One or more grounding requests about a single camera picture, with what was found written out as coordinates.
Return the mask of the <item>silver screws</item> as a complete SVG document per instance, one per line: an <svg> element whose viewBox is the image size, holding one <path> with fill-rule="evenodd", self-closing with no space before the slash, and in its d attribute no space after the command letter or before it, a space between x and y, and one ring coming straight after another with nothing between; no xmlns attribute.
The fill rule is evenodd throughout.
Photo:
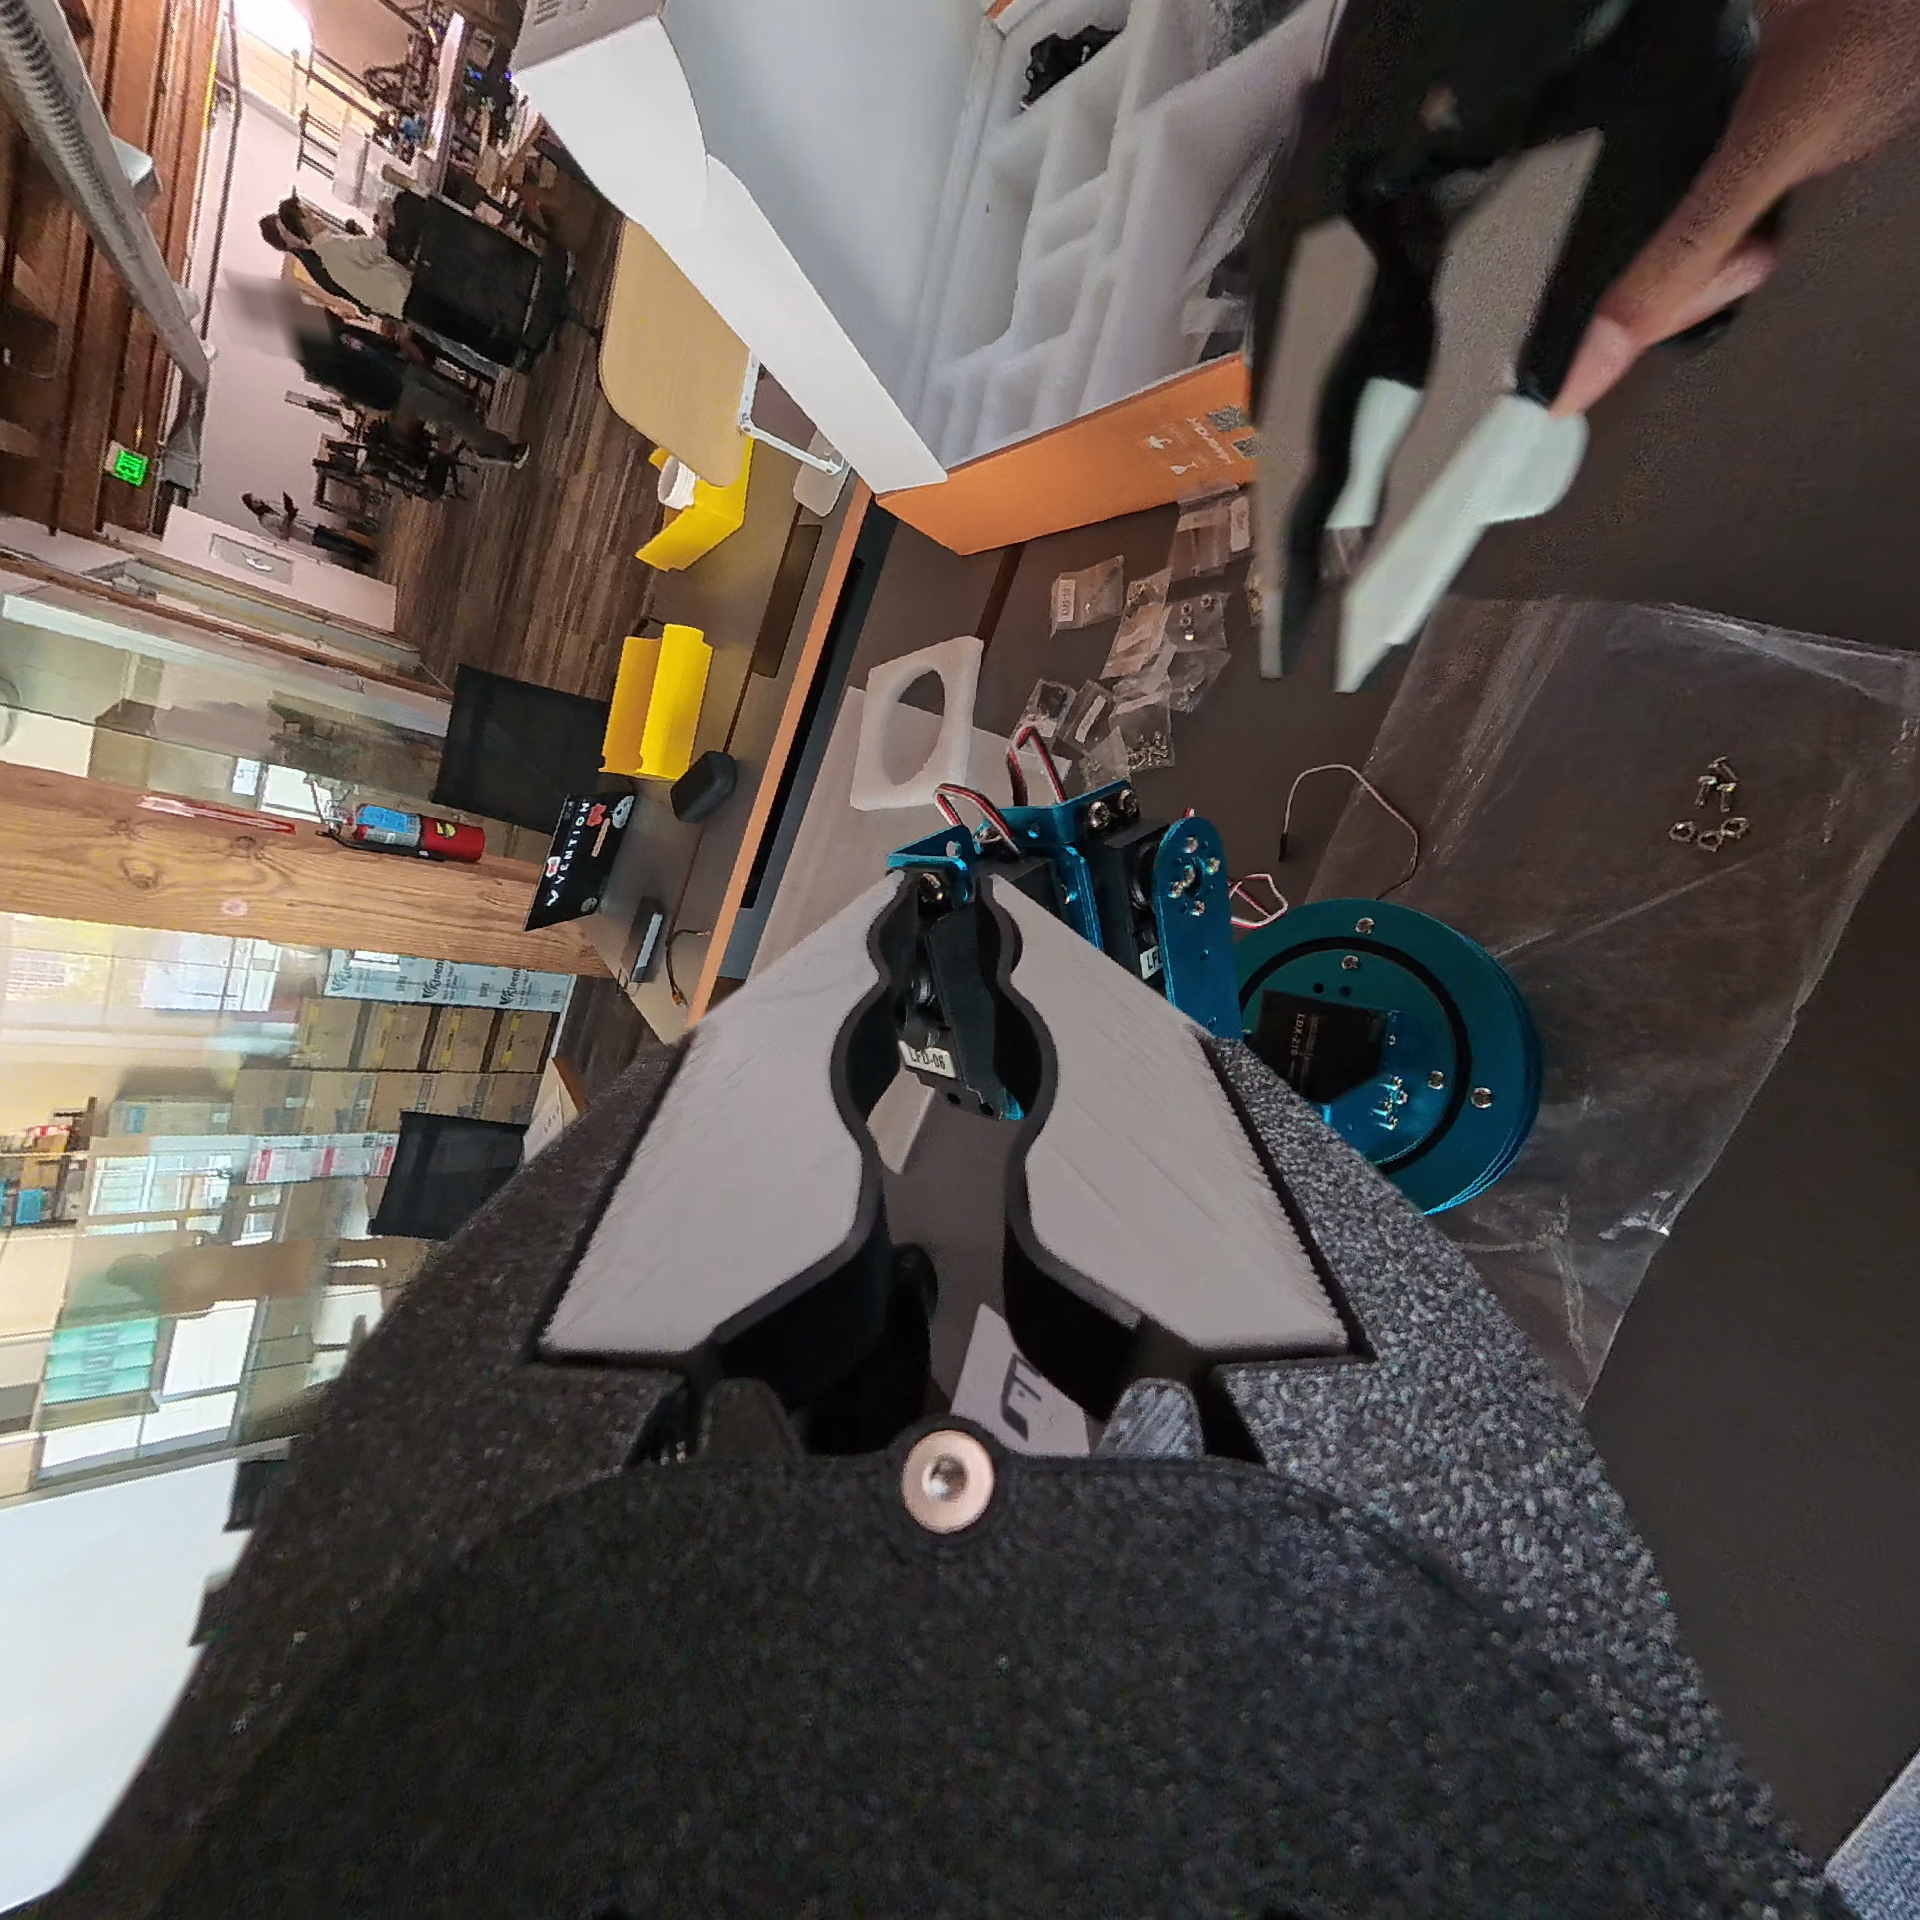
<svg viewBox="0 0 1920 1920"><path fill-rule="evenodd" d="M1755 835L1750 782L1732 756L1706 756L1687 778L1687 806L1664 826L1666 848L1725 853Z"/></svg>

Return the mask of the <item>red fire extinguisher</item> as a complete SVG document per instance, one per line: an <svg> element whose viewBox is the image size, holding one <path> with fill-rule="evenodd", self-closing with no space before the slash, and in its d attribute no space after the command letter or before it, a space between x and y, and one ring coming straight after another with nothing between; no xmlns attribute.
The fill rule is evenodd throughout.
<svg viewBox="0 0 1920 1920"><path fill-rule="evenodd" d="M352 802L331 838L357 853L421 856L442 867L478 867L488 856L488 835L466 820L421 815L386 802Z"/></svg>

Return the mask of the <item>black laptop with stickers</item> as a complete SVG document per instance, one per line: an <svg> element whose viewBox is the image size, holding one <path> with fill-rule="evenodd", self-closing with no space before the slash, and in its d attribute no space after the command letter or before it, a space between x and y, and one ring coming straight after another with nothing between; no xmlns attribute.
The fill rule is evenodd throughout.
<svg viewBox="0 0 1920 1920"><path fill-rule="evenodd" d="M528 931L592 921L608 891L634 794L563 796L528 911Z"/></svg>

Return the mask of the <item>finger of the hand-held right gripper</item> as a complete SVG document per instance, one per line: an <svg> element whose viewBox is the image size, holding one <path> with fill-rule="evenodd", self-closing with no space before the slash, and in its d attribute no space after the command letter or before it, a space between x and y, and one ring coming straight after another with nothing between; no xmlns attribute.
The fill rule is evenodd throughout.
<svg viewBox="0 0 1920 1920"><path fill-rule="evenodd" d="M1338 586L1336 688L1356 693L1497 522L1551 512L1586 453L1586 420L1521 394L1521 351L1584 209L1601 133L1525 154L1456 226L1438 264L1438 349L1421 389L1370 377L1336 532L1356 532Z"/></svg>
<svg viewBox="0 0 1920 1920"><path fill-rule="evenodd" d="M1327 598L1349 489L1379 512L1421 403L1421 242L1401 220L1286 220L1255 282L1264 676L1290 676Z"/></svg>

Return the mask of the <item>tan chair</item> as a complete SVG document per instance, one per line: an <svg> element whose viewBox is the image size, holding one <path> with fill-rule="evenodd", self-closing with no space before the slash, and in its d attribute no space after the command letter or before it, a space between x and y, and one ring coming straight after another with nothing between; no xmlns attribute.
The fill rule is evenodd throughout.
<svg viewBox="0 0 1920 1920"><path fill-rule="evenodd" d="M732 488L749 449L771 448L796 470L807 512L838 506L848 461L634 220L616 238L594 367L608 409L692 480Z"/></svg>

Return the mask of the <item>yellow storage box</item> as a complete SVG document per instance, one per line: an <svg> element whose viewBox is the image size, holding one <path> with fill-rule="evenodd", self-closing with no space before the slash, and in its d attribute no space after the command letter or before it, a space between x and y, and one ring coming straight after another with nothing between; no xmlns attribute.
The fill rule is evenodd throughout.
<svg viewBox="0 0 1920 1920"><path fill-rule="evenodd" d="M660 637L628 637L599 771L616 778L686 778L709 673L712 646L699 627L669 623Z"/></svg>
<svg viewBox="0 0 1920 1920"><path fill-rule="evenodd" d="M660 507L660 529L634 551L634 558L654 572L686 572L688 565L709 558L722 540L732 540L742 529L749 473L754 473L754 440L740 440L734 480L715 488L701 479L692 507L686 512Z"/></svg>

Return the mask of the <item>black servo motor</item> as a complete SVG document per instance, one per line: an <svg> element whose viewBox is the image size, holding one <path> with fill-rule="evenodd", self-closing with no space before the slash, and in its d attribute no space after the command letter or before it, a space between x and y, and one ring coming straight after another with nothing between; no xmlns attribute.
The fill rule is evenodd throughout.
<svg viewBox="0 0 1920 1920"><path fill-rule="evenodd" d="M1021 1101L1002 1063L995 921L939 868L900 877L905 905L886 928L900 1067L949 1107L1017 1120Z"/></svg>

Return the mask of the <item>stack of cardboard boxes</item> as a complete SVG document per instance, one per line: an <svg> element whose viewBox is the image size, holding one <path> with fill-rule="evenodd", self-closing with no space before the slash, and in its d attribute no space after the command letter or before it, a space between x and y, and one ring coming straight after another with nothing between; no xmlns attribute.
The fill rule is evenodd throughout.
<svg viewBox="0 0 1920 1920"><path fill-rule="evenodd" d="M399 1115L528 1120L574 1002L574 974L335 949L304 1008L295 1129L395 1129Z"/></svg>

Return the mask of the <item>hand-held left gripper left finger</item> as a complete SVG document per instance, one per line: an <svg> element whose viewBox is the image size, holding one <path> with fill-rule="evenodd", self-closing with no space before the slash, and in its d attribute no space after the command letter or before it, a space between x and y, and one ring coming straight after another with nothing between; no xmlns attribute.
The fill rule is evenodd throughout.
<svg viewBox="0 0 1920 1920"><path fill-rule="evenodd" d="M828 1280L885 1202L850 1042L886 1002L885 873L699 1020L540 1329L540 1356L692 1362Z"/></svg>

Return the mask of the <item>dark grey desk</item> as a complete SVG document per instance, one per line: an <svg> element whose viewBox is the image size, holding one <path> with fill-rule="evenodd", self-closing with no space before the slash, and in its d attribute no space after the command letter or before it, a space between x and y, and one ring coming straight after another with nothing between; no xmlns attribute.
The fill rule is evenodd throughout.
<svg viewBox="0 0 1920 1920"><path fill-rule="evenodd" d="M1460 593L1916 653L1916 149L1805 193L1776 282L1646 360L1572 494L1494 532ZM1243 591L1231 637L1151 806L1201 806L1302 901L1370 796L1414 868L1366 778L1410 653L1338 693L1327 638L1257 676ZM1584 1412L1746 1758L1834 1853L1916 1751L1916 812Z"/></svg>

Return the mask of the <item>white foam sheet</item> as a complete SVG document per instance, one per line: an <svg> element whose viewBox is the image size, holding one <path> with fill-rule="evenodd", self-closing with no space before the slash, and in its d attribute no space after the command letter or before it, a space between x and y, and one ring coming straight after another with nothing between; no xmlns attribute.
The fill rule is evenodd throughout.
<svg viewBox="0 0 1920 1920"><path fill-rule="evenodd" d="M766 974L804 937L813 937L822 922L828 922L843 905L850 905L865 886L874 886L885 877L886 853L946 826L939 806L886 806L886 812L850 806L861 703L865 693L848 688L838 708L828 747L822 756L813 796L796 820L796 838L788 848L781 886L761 922L749 983ZM900 715L897 725L900 725L905 761L918 768L928 742L943 733L943 719L910 708L910 715ZM975 732L971 771L961 778L985 794L992 802L1009 802L1007 733ZM926 1081L917 1081L900 1067L900 1079L885 1089L879 1115L870 1120L886 1172L910 1165L928 1107L931 1107L931 1089L926 1089Z"/></svg>

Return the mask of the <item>pile of small parts bags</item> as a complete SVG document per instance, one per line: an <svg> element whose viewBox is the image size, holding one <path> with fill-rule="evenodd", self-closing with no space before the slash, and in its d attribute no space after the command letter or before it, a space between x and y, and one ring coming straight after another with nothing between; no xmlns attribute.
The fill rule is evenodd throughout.
<svg viewBox="0 0 1920 1920"><path fill-rule="evenodd" d="M1169 565L1128 572L1128 558L1051 580L1051 637L1115 627L1089 681L1036 681L1009 740L1009 778L1045 794L1086 794L1110 778L1169 771L1174 725L1196 713L1231 663L1224 566L1255 551L1255 502L1212 489L1175 512Z"/></svg>

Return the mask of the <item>white foam frame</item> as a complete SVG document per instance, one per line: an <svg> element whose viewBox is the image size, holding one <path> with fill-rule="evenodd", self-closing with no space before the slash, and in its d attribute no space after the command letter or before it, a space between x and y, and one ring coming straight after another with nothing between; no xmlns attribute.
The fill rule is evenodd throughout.
<svg viewBox="0 0 1920 1920"><path fill-rule="evenodd" d="M949 637L870 673L848 787L855 812L931 806L939 787L971 782L981 653L977 637Z"/></svg>

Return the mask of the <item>blue toy robot arm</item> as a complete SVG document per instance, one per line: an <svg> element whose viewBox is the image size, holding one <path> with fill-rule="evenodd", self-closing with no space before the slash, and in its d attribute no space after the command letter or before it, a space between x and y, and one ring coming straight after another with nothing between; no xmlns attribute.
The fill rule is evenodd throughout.
<svg viewBox="0 0 1920 1920"><path fill-rule="evenodd" d="M886 853L961 898L985 877L1062 921L1217 1042L1243 1042L1421 1211L1494 1189L1541 1115L1548 1052L1504 966L1399 901L1310 901L1257 921L1210 815L1155 820L1128 778L995 806L943 787L943 831ZM1034 1107L1014 1020L1002 1063Z"/></svg>

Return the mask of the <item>orange white cardboard box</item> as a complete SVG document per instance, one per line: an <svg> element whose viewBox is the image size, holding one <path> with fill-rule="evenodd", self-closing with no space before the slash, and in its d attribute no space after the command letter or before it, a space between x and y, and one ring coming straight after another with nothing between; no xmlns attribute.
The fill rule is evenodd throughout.
<svg viewBox="0 0 1920 1920"><path fill-rule="evenodd" d="M528 4L513 80L865 489L975 556L1255 479L1241 298L1336 4Z"/></svg>

